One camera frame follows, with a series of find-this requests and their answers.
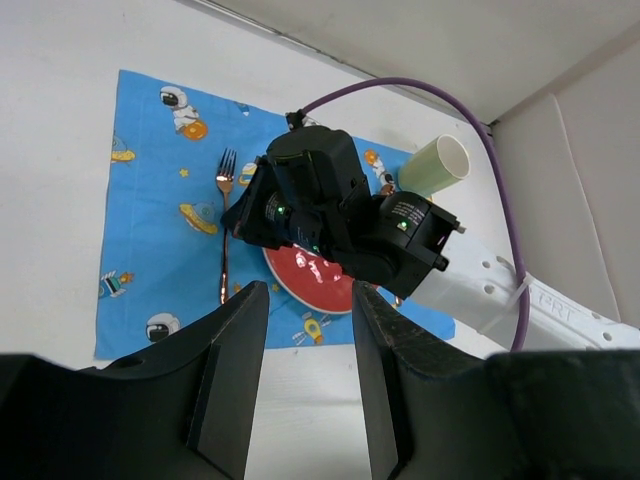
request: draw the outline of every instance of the cup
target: cup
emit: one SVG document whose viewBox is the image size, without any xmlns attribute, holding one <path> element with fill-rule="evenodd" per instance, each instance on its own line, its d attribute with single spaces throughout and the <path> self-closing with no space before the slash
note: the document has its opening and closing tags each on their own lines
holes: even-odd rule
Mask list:
<svg viewBox="0 0 640 480">
<path fill-rule="evenodd" d="M 469 176 L 469 154 L 452 135 L 440 135 L 398 171 L 401 190 L 427 198 Z"/>
</svg>

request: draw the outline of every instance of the fork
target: fork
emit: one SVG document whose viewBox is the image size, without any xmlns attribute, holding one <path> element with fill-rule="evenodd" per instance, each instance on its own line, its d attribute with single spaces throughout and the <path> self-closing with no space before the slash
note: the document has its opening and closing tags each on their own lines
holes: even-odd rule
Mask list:
<svg viewBox="0 0 640 480">
<path fill-rule="evenodd" d="M 229 194 L 233 189 L 233 173 L 236 170 L 236 151 L 228 148 L 224 149 L 218 173 L 216 174 L 216 184 L 224 196 L 224 211 L 229 209 Z M 222 273 L 220 274 L 220 303 L 225 303 L 229 299 L 229 238 L 227 229 L 224 229 L 222 237 Z"/>
</svg>

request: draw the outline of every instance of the cable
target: cable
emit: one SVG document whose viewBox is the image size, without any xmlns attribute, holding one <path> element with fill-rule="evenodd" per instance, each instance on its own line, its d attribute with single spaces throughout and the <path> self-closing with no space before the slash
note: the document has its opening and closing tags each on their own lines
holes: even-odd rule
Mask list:
<svg viewBox="0 0 640 480">
<path fill-rule="evenodd" d="M 420 90 L 424 90 L 436 97 L 441 98 L 451 106 L 453 106 L 456 110 L 458 110 L 464 118 L 471 124 L 473 129 L 476 131 L 482 144 L 484 145 L 485 150 L 487 151 L 487 155 L 489 156 L 489 161 L 491 162 L 491 167 L 493 168 L 493 174 L 496 178 L 496 184 L 498 185 L 498 192 L 500 194 L 500 201 L 502 203 L 502 209 L 504 211 L 504 218 L 507 223 L 507 231 L 509 232 L 509 241 L 511 243 L 511 252 L 513 253 L 513 261 L 516 269 L 516 279 L 518 285 L 521 285 L 524 282 L 525 277 L 527 275 L 527 268 L 524 263 L 524 258 L 522 257 L 522 249 L 520 247 L 520 238 L 518 234 L 518 229 L 515 224 L 513 211 L 511 208 L 511 204 L 509 203 L 509 198 L 507 195 L 507 189 L 504 184 L 504 179 L 502 177 L 502 170 L 500 169 L 500 164 L 498 163 L 498 156 L 496 155 L 496 150 L 489 138 L 489 135 L 484 131 L 484 127 L 480 120 L 478 120 L 471 110 L 465 107 L 457 98 L 453 95 L 445 92 L 444 90 L 430 85 L 428 83 L 422 82 L 420 80 L 413 80 L 411 78 L 404 77 L 385 77 L 385 78 L 374 78 L 371 80 L 365 80 L 363 82 L 354 83 L 345 88 L 341 88 L 340 90 L 336 90 L 333 93 L 325 95 L 314 102 L 311 102 L 309 105 L 302 109 L 302 113 L 306 116 L 312 110 L 329 103 L 333 100 L 336 100 L 340 97 L 348 95 L 353 92 L 357 92 L 359 90 L 363 90 L 369 87 L 377 87 L 380 85 L 403 85 L 406 87 L 419 88 Z M 527 328 L 529 327 L 529 308 L 530 308 L 531 298 L 529 295 L 529 289 L 525 288 L 520 296 L 520 309 L 518 315 L 518 324 L 516 326 L 516 333 L 513 338 L 513 343 L 511 344 L 511 351 L 518 351 L 522 349 L 524 344 L 524 339 L 527 335 Z"/>
</svg>

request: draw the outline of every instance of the fork handle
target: fork handle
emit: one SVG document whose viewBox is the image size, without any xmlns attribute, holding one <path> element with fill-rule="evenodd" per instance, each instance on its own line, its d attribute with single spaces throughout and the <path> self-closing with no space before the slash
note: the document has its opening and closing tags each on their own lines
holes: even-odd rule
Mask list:
<svg viewBox="0 0 640 480">
<path fill-rule="evenodd" d="M 224 211 L 229 209 L 229 194 L 224 194 Z M 229 237 L 224 229 L 222 237 L 222 273 L 220 273 L 220 304 L 229 300 Z"/>
</svg>

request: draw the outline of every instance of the fork tines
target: fork tines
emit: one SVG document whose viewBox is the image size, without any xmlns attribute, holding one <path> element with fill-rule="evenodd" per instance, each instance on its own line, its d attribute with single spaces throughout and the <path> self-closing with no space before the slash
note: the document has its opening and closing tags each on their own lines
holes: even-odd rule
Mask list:
<svg viewBox="0 0 640 480">
<path fill-rule="evenodd" d="M 218 166 L 219 177 L 233 178 L 233 172 L 236 170 L 236 155 L 235 150 L 229 148 L 224 149 L 222 158 L 220 159 L 220 165 Z"/>
</svg>

